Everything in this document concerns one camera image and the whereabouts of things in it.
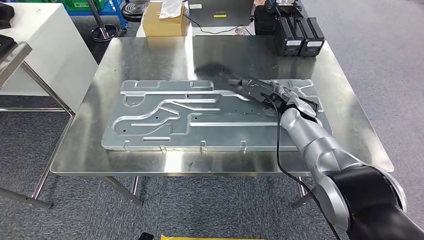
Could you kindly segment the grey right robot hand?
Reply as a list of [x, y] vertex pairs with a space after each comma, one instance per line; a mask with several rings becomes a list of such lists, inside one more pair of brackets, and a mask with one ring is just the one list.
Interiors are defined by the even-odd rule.
[[297, 94], [288, 87], [279, 84], [277, 81], [271, 81], [270, 85], [273, 91], [271, 99], [274, 103], [284, 106], [298, 103]]

